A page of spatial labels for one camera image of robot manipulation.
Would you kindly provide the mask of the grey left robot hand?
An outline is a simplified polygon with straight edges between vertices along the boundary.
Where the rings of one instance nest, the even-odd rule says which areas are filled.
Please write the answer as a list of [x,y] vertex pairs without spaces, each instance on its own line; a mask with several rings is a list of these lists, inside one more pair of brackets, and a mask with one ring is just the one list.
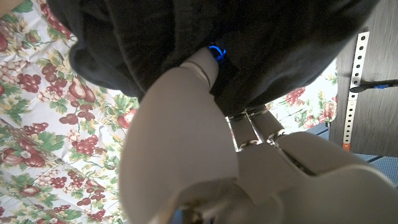
[[124,142],[119,195],[130,223],[396,223],[397,189],[357,156],[269,113],[227,122],[210,88],[211,45],[149,89]]

